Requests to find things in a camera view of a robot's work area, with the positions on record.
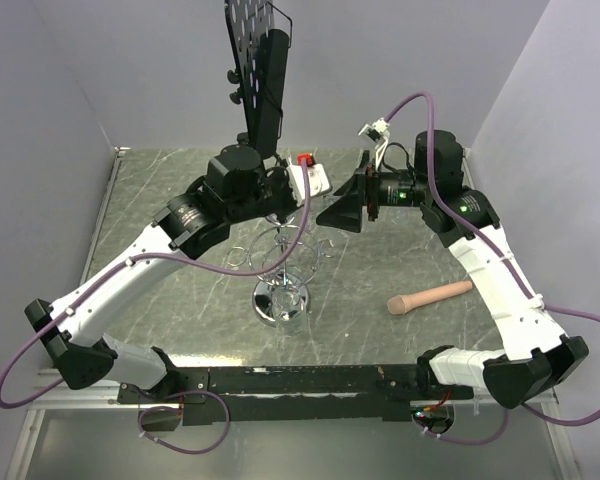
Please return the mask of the clear wine glass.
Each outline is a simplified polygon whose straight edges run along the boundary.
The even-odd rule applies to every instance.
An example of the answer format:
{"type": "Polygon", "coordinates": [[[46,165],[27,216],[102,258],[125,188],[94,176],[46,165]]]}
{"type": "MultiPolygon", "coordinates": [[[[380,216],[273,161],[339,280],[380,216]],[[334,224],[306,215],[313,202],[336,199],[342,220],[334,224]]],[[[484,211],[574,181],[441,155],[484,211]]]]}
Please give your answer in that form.
{"type": "Polygon", "coordinates": [[[277,288],[272,293],[272,317],[276,328],[286,336],[295,336],[306,330],[308,319],[306,298],[296,288],[277,288]]]}

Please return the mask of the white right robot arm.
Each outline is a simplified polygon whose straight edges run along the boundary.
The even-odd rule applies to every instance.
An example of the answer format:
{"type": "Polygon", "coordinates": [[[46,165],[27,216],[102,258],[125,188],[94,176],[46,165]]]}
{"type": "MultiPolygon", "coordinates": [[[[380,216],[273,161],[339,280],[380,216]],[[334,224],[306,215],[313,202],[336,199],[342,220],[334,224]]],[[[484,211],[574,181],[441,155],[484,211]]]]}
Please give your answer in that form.
{"type": "Polygon", "coordinates": [[[455,135],[420,133],[413,165],[386,170],[388,132],[365,126],[361,133],[375,148],[363,153],[336,201],[318,215],[318,224],[358,233],[362,221],[376,220],[383,207],[419,208],[425,225],[466,271],[502,340],[498,351],[441,346],[422,354],[419,392],[434,399],[451,385],[484,389],[513,409],[564,381],[588,356],[588,346],[553,319],[515,260],[493,206],[464,185],[464,149],[455,135]]]}

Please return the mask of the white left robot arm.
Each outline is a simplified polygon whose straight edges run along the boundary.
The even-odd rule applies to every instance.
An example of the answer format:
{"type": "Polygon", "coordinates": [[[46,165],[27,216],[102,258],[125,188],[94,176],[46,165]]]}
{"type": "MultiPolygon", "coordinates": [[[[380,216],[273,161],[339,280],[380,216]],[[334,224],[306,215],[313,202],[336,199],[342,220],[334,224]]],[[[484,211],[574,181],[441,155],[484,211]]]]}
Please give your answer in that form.
{"type": "Polygon", "coordinates": [[[31,303],[25,313],[67,386],[79,390],[114,380],[142,388],[156,402],[172,398],[178,379],[168,356],[111,337],[110,325],[154,285],[227,240],[233,225],[293,213],[310,191],[308,178],[305,164],[266,168],[256,150],[225,147],[205,175],[169,200],[129,247],[76,292],[31,303]]]}

